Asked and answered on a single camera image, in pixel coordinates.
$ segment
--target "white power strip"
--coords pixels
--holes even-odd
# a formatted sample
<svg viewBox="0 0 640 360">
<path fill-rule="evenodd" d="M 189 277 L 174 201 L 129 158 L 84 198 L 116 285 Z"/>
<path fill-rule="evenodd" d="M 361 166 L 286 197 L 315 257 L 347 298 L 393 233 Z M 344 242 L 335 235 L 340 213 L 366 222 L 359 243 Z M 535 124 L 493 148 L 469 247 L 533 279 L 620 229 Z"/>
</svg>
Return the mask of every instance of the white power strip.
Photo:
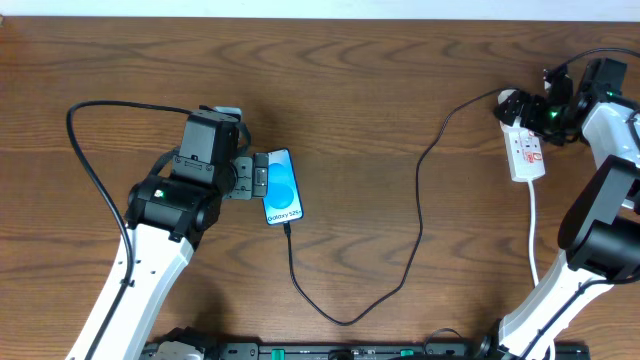
<svg viewBox="0 0 640 360">
<path fill-rule="evenodd" d="M 540 139 L 531 131 L 500 124 L 507 147 L 511 180 L 527 182 L 545 174 Z"/>
</svg>

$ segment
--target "phone screen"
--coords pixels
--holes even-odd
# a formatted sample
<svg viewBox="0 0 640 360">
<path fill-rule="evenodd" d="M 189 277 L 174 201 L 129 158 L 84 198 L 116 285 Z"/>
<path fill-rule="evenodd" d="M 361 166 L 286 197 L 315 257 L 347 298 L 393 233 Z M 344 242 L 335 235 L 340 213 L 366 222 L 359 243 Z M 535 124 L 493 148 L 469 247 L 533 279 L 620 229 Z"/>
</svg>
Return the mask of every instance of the phone screen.
<svg viewBox="0 0 640 360">
<path fill-rule="evenodd" d="M 269 153 L 267 196 L 262 203 L 269 225 L 301 219 L 304 215 L 288 149 Z"/>
</svg>

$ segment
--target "wooden table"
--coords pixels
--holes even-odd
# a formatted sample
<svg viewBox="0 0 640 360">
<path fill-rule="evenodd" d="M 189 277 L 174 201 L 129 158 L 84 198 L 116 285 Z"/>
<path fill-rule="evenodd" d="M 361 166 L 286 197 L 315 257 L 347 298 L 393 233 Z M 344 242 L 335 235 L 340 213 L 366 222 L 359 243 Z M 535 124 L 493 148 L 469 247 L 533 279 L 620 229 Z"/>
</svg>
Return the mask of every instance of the wooden table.
<svg viewBox="0 0 640 360">
<path fill-rule="evenodd" d="M 597 46 L 637 50 L 634 24 L 7 18 L 0 28 L 0 357 L 60 359 L 89 315 L 118 230 L 77 161 L 66 110 L 90 99 L 241 107 L 255 151 L 291 149 L 306 216 L 301 285 L 339 319 L 396 286 L 418 231 L 414 171 L 443 117 L 490 89 L 542 92 L 542 69 Z M 640 98 L 640 62 L 626 95 Z M 572 67 L 579 79 L 585 60 Z M 421 341 L 483 334 L 531 290 L 527 187 L 509 177 L 495 99 L 456 115 L 421 171 L 425 234 L 406 287 L 359 324 L 321 318 L 291 285 L 281 227 L 260 201 L 225 202 L 153 329 L 195 326 L 264 342 Z M 83 109 L 79 141 L 120 210 L 179 144 L 186 118 Z M 544 146 L 536 181 L 544 274 L 590 150 Z M 638 287 L 583 311 L 562 339 L 593 359 L 637 358 Z"/>
</svg>

